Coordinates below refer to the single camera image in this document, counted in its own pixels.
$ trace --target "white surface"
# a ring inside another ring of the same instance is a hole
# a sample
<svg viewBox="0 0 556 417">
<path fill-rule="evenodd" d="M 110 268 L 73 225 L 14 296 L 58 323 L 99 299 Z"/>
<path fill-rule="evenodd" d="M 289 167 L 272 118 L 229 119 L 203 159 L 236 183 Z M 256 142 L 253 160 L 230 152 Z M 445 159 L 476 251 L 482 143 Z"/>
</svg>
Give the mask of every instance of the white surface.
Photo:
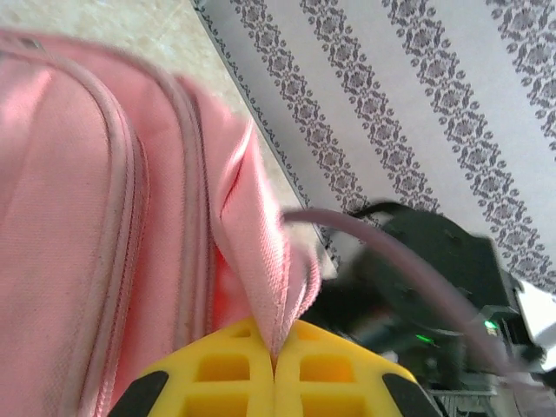
<svg viewBox="0 0 556 417">
<path fill-rule="evenodd" d="M 546 359 L 538 364 L 542 372 L 556 368 L 556 302 L 553 295 L 528 282 L 517 291 L 521 315 L 531 341 L 546 350 Z"/>
</svg>

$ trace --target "gray cable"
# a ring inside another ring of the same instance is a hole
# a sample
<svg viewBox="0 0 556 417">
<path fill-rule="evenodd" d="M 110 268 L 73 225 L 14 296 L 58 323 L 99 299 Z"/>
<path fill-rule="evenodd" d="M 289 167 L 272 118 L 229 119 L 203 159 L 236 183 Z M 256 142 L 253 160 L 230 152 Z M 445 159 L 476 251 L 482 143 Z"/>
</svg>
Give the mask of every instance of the gray cable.
<svg viewBox="0 0 556 417">
<path fill-rule="evenodd" d="M 365 242 L 377 255 L 382 256 L 403 274 L 412 288 L 446 320 L 464 334 L 469 347 L 485 365 L 505 377 L 515 395 L 530 407 L 536 396 L 528 384 L 519 380 L 526 372 L 516 361 L 500 355 L 499 349 L 488 336 L 482 323 L 475 320 L 479 311 L 427 262 L 392 236 L 349 215 L 324 208 L 289 210 L 283 213 L 284 222 L 309 222 L 340 230 Z"/>
</svg>

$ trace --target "white patterned tablecloth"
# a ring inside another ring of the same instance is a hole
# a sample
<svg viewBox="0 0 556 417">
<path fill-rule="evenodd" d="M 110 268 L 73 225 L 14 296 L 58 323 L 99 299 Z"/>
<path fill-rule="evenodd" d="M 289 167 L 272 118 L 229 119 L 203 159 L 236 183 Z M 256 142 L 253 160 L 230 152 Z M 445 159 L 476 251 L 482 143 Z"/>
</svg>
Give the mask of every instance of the white patterned tablecloth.
<svg viewBox="0 0 556 417">
<path fill-rule="evenodd" d="M 197 6 L 302 203 L 434 210 L 556 292 L 553 1 Z"/>
</svg>

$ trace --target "wire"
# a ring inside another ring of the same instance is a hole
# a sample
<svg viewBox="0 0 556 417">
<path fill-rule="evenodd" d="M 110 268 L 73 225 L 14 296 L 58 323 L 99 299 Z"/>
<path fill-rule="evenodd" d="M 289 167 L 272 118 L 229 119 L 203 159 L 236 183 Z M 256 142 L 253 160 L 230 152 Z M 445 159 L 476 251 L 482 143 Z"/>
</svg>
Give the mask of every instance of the wire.
<svg viewBox="0 0 556 417">
<path fill-rule="evenodd" d="M 506 378 L 508 386 L 520 402 L 534 407 L 536 396 L 531 390 L 526 389 L 529 387 L 528 384 L 518 379 L 519 374 L 526 372 L 521 364 L 512 360 L 505 361 L 503 356 L 499 355 L 484 326 L 476 320 L 479 315 L 477 309 L 412 250 L 378 228 L 333 210 L 290 210 L 283 213 L 282 218 L 284 222 L 310 222 L 334 228 L 366 243 L 377 255 L 398 268 L 407 284 L 438 314 L 445 316 L 453 328 L 463 333 L 468 346 L 473 349 L 478 359 L 492 367 L 497 375 Z"/>
<path fill-rule="evenodd" d="M 374 202 L 372 204 L 364 205 L 363 207 L 358 208 L 357 210 L 354 211 L 349 211 L 346 214 L 356 219 L 365 219 L 377 213 L 396 215 L 398 213 L 401 213 L 402 211 L 411 211 L 411 210 L 413 209 L 408 206 L 404 206 L 399 202 L 384 201 L 384 202 Z M 328 242 L 325 245 L 322 245 L 317 248 L 316 251 L 317 259 L 319 259 L 321 263 L 323 262 L 326 250 L 330 248 L 330 242 L 332 236 L 334 236 L 338 232 L 340 232 L 340 230 L 338 229 L 334 229 L 330 231 L 328 234 Z"/>
</svg>

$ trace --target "black electronic device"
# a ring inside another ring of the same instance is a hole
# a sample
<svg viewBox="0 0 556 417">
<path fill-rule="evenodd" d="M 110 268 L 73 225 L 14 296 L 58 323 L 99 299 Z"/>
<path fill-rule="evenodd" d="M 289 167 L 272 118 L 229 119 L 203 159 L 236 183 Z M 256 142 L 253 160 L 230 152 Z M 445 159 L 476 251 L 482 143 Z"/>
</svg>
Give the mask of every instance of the black electronic device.
<svg viewBox="0 0 556 417">
<path fill-rule="evenodd" d="M 500 268 L 492 241 L 467 233 L 443 215 L 396 202 L 379 202 L 352 215 L 378 213 L 390 216 L 381 224 L 383 231 L 426 260 L 483 313 L 477 320 L 497 340 L 500 354 L 513 354 L 508 329 L 522 322 L 517 281 Z M 466 375 L 491 372 L 470 356 L 461 334 L 406 284 L 395 266 L 365 248 L 339 269 L 336 279 L 323 282 L 302 319 L 376 353 L 395 352 L 424 387 L 461 390 L 469 388 Z M 526 334 L 520 334 L 520 344 L 522 354 L 535 355 Z"/>
</svg>

